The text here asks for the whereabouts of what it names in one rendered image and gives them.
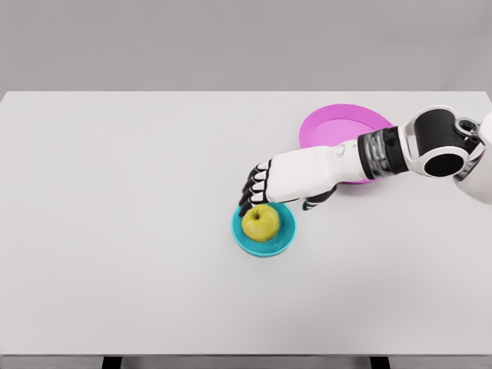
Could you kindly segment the yellow-green apple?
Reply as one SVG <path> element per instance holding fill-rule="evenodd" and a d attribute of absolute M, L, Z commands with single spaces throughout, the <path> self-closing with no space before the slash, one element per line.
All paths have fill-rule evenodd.
<path fill-rule="evenodd" d="M 241 220 L 244 234 L 255 242 L 267 242 L 275 238 L 281 228 L 278 212 L 267 204 L 253 207 Z"/>

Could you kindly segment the blue bowl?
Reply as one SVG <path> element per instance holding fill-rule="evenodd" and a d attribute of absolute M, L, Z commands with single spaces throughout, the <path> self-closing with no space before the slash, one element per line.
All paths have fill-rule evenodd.
<path fill-rule="evenodd" d="M 241 229 L 240 207 L 234 211 L 231 220 L 231 231 L 236 243 L 247 253 L 259 258 L 269 258 L 285 251 L 297 234 L 297 223 L 291 209 L 285 204 L 267 204 L 273 207 L 281 219 L 281 228 L 277 236 L 267 242 L 255 242 L 248 238 Z"/>

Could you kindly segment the pink plate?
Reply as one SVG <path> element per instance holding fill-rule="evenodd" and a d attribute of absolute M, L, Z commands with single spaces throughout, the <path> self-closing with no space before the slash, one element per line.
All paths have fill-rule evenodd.
<path fill-rule="evenodd" d="M 360 135 L 394 126 L 379 113 L 360 105 L 334 104 L 319 108 L 303 121 L 301 148 L 337 146 Z"/>

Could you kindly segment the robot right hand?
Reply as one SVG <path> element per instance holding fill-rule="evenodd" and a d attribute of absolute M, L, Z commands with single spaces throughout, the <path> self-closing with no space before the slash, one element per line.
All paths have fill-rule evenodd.
<path fill-rule="evenodd" d="M 256 165 L 248 175 L 238 202 L 242 218 L 260 204 L 303 199 L 310 210 L 337 190 L 334 149 L 328 146 L 298 149 L 275 155 Z"/>

